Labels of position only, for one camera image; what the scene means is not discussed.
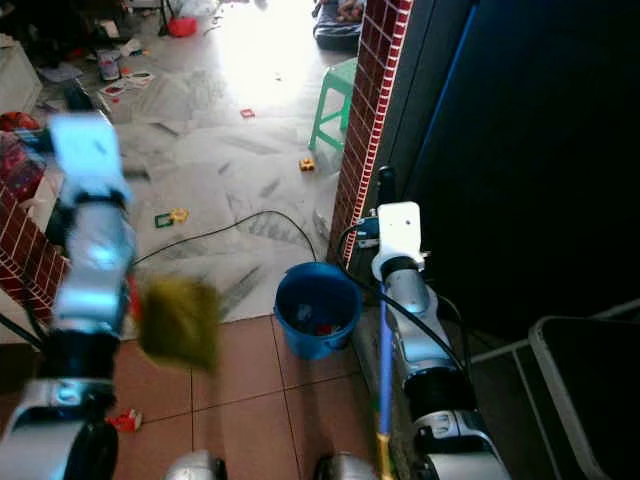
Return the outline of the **black bin grey rim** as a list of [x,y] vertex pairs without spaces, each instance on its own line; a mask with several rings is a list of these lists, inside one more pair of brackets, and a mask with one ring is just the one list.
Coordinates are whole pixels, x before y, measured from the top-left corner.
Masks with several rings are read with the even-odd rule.
[[582,474],[640,480],[640,323],[549,316],[529,340]]

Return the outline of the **red ball toy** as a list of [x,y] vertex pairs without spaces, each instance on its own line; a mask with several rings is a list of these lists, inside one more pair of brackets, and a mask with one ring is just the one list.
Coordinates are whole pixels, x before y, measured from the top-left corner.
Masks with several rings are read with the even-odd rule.
[[42,127],[26,111],[5,111],[0,115],[0,129],[6,132],[41,131]]

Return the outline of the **red crumpled wrapper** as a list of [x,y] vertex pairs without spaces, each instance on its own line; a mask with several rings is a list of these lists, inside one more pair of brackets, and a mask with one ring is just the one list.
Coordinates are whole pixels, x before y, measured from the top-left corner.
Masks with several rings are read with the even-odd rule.
[[143,415],[140,411],[129,408],[119,415],[109,417],[106,421],[119,433],[137,433],[143,424]]

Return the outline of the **pink purple toy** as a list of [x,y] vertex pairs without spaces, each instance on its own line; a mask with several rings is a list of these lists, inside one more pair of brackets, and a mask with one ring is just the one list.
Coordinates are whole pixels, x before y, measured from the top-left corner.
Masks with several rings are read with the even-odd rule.
[[14,170],[26,161],[26,148],[17,134],[0,131],[0,180],[1,186],[9,189],[14,195],[19,195],[19,183],[13,178]]

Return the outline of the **red plastic basin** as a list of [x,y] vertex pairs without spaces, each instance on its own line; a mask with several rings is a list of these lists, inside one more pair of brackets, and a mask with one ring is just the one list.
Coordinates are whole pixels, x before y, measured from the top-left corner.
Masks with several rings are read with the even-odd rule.
[[200,22],[193,17],[173,17],[165,24],[165,31],[175,38],[186,38],[196,35]]

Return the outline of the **silver robot leg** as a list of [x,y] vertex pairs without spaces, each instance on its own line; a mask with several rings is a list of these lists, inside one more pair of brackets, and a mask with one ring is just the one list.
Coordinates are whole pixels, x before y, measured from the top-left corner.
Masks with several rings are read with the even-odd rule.
[[189,452],[170,465],[163,480],[227,480],[227,467],[209,451]]
[[311,480],[378,480],[378,475],[366,460],[339,453],[321,457]]

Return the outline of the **blue baby mattress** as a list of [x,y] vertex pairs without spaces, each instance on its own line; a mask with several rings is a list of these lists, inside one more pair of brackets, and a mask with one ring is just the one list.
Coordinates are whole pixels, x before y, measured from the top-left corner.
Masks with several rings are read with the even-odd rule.
[[367,0],[315,0],[312,37],[321,50],[356,52]]

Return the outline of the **silver robot left leg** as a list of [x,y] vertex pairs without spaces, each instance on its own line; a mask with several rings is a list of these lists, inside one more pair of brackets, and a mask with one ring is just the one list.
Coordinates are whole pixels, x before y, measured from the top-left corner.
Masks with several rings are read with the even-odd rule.
[[227,467],[209,451],[189,452],[170,465],[163,480],[227,480]]

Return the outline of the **green plastic stool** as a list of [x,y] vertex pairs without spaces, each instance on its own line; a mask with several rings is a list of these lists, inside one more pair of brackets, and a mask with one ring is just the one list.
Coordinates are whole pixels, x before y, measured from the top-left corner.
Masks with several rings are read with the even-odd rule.
[[[314,122],[308,137],[307,150],[315,152],[319,143],[325,143],[339,152],[346,145],[346,131],[349,124],[349,113],[355,91],[355,74],[358,69],[358,59],[351,58],[334,64],[326,69],[321,81],[319,96],[317,96]],[[329,110],[328,96],[339,93],[342,102],[338,109]]]

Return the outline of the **silver robot right leg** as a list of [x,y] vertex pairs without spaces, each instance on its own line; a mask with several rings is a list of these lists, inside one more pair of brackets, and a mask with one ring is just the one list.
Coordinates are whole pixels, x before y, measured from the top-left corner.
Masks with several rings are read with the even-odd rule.
[[366,460],[339,453],[321,457],[311,480],[378,480],[378,475]]

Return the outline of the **blue plastic bucket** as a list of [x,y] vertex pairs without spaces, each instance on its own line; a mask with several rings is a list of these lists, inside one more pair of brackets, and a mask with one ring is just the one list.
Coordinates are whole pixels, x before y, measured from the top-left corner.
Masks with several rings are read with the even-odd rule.
[[319,360],[348,346],[364,293],[338,266],[302,262],[285,270],[273,312],[294,355]]

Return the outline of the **white low cabinet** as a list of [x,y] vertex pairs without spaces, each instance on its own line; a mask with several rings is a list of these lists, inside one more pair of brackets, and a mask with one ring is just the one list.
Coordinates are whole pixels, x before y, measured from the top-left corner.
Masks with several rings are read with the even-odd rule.
[[0,47],[0,113],[32,113],[40,77],[19,44]]

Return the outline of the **thin blue pole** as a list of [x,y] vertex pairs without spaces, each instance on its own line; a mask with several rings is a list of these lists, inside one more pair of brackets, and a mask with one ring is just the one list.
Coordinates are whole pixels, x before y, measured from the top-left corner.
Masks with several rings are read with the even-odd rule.
[[477,0],[434,0],[428,23],[428,35],[422,42],[422,54],[429,64],[420,67],[420,73],[429,74],[424,93],[431,93],[426,110],[420,145],[417,147],[415,165],[429,163],[430,143],[440,124],[440,110],[451,91],[456,77],[457,63],[467,42],[468,31],[474,23]]

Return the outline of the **blue handle broom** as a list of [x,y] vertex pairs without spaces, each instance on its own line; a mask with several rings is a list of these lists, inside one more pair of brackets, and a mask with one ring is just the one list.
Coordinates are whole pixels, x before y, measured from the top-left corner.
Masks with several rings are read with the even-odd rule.
[[379,320],[378,462],[381,480],[396,480],[390,454],[390,421],[393,406],[393,316],[389,303],[381,302]]

